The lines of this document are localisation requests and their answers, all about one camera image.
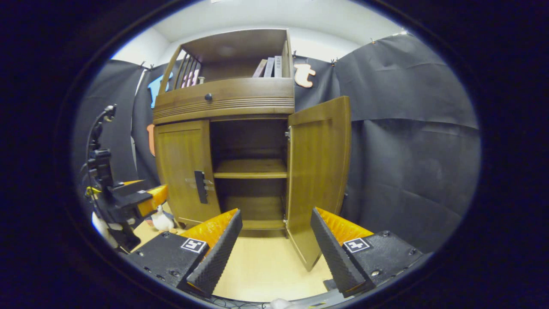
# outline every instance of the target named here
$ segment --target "door handle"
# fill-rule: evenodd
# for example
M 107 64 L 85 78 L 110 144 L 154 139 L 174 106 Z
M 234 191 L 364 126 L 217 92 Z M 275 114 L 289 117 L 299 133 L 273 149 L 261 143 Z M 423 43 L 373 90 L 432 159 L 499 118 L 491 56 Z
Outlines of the door handle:
M 194 171 L 194 179 L 197 184 L 197 190 L 198 190 L 198 198 L 200 199 L 200 203 L 207 204 L 208 200 L 206 199 L 206 188 L 204 184 L 204 172 L 201 172 L 199 170 Z

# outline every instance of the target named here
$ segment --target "wooden floor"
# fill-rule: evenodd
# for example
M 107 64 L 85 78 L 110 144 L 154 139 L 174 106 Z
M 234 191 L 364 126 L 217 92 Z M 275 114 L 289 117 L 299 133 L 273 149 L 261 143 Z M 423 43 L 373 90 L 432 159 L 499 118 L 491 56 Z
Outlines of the wooden floor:
M 143 222 L 134 233 L 141 238 L 141 246 L 159 232 Z M 323 256 L 313 270 L 307 272 L 288 239 L 280 234 L 261 235 L 263 237 L 257 237 L 259 234 L 252 231 L 241 232 L 214 295 L 270 302 L 276 298 L 294 300 L 326 292 L 322 281 L 331 279 L 332 275 Z

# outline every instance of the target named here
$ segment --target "ceiling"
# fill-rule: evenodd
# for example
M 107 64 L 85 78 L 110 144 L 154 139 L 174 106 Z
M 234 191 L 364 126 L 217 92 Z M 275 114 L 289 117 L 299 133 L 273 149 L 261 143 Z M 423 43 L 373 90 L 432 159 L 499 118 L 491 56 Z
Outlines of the ceiling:
M 229 27 L 277 25 L 338 36 L 359 45 L 401 27 L 349 0 L 204 0 L 157 23 L 170 42 Z

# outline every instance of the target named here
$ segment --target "closed cabinet door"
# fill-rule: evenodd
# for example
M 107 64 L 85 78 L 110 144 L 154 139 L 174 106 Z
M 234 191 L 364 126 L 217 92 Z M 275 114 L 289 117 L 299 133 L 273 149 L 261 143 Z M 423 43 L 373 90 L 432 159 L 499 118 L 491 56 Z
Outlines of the closed cabinet door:
M 220 214 L 208 120 L 154 127 L 156 166 L 177 221 L 195 225 Z
M 314 207 L 338 214 L 345 193 L 351 147 L 349 97 L 292 114 L 290 127 L 287 232 L 310 271 L 320 257 L 311 229 Z

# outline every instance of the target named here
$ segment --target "black curtain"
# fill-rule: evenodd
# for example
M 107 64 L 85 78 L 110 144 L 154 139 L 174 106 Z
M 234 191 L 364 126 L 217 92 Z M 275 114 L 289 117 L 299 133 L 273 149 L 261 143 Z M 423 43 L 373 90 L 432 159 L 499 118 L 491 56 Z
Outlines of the black curtain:
M 455 74 L 411 35 L 365 45 L 335 65 L 294 62 L 316 71 L 312 88 L 295 85 L 296 111 L 350 97 L 351 167 L 340 215 L 424 252 L 440 247 L 464 216 L 480 168 L 477 121 Z
M 180 63 L 181 60 L 178 60 L 173 66 L 173 76 L 168 81 L 168 91 L 173 90 L 173 83 L 177 77 Z M 164 75 L 166 67 L 167 64 L 163 64 L 144 73 L 133 105 L 131 135 L 135 142 L 137 174 L 139 179 L 147 181 L 149 187 L 160 185 L 156 161 L 149 149 L 149 132 L 147 131 L 147 126 L 153 123 L 153 109 L 151 108 L 153 94 L 149 85 Z
M 136 167 L 130 140 L 133 98 L 143 71 L 139 65 L 109 60 L 97 74 L 82 97 L 74 120 L 74 133 L 71 142 L 72 170 L 79 183 L 79 192 L 83 194 L 88 185 L 85 169 L 86 141 L 89 129 L 103 109 L 116 104 L 115 119 L 103 122 L 103 132 L 99 138 L 102 148 L 111 151 L 111 170 L 114 180 L 137 180 Z

